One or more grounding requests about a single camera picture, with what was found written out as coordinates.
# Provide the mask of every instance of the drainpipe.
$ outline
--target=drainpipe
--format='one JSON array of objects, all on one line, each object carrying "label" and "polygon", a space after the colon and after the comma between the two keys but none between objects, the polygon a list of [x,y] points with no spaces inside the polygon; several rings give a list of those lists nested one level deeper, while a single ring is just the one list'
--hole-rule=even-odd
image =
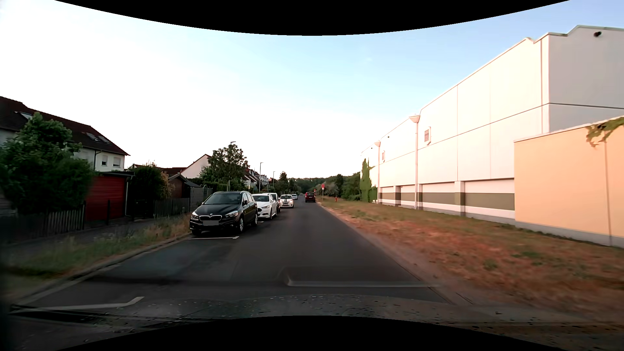
[{"label": "drainpipe", "polygon": [[93,155],[93,170],[95,170],[95,158],[97,157],[98,154],[101,154],[102,151],[98,152],[98,150],[95,150],[95,154]]},{"label": "drainpipe", "polygon": [[381,204],[381,187],[379,186],[379,152],[381,150],[381,141],[376,141],[375,146],[377,147],[377,203]]},{"label": "drainpipe", "polygon": [[421,115],[419,114],[415,114],[413,116],[410,116],[409,118],[410,121],[412,121],[413,123],[416,124],[416,150],[414,150],[414,157],[416,159],[415,163],[414,163],[414,167],[416,169],[415,172],[415,176],[414,176],[414,209],[419,210],[421,209],[420,203],[419,203],[419,184],[418,184],[418,122],[420,122],[421,120]]}]

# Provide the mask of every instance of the lamp post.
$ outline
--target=lamp post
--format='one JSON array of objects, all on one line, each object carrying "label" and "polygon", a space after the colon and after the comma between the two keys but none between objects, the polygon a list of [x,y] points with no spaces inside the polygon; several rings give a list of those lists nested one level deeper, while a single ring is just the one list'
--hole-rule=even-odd
[{"label": "lamp post", "polygon": [[379,196],[381,190],[381,187],[379,186],[379,151],[381,150],[381,141],[376,141],[375,146],[377,147],[377,203],[381,204]]},{"label": "lamp post", "polygon": [[414,167],[416,168],[416,175],[414,176],[414,209],[421,209],[419,202],[419,194],[421,193],[418,184],[418,122],[421,120],[421,115],[414,114],[410,116],[410,121],[416,124],[416,150],[414,154],[416,155],[416,160],[414,161]]},{"label": "lamp post", "polygon": [[262,164],[264,162],[260,163],[260,174],[258,174],[258,183],[260,183],[260,185],[258,186],[258,191],[262,191]]}]

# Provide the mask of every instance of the car windshield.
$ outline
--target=car windshield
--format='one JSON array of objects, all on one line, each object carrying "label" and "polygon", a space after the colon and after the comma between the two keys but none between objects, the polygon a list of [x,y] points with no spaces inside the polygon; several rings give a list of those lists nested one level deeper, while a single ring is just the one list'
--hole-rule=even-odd
[{"label": "car windshield", "polygon": [[269,195],[254,195],[253,199],[257,202],[269,202]]},{"label": "car windshield", "polygon": [[242,195],[240,193],[217,192],[212,194],[204,205],[236,205],[240,204]]}]

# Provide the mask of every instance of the red garage door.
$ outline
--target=red garage door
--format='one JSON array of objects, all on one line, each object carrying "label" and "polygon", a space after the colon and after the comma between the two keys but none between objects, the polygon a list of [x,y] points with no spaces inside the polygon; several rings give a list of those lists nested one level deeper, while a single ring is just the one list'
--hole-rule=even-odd
[{"label": "red garage door", "polygon": [[125,177],[95,177],[87,197],[86,220],[106,220],[108,200],[110,219],[124,216]]}]

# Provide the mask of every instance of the white car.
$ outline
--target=white car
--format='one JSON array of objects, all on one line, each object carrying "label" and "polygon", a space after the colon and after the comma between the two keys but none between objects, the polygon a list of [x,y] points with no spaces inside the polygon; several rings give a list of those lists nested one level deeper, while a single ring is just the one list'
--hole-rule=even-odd
[{"label": "white car", "polygon": [[280,197],[280,202],[282,207],[294,207],[295,202],[293,201],[292,195],[282,195]]},{"label": "white car", "polygon": [[277,215],[277,200],[271,194],[253,194],[258,206],[258,218],[273,219]]}]

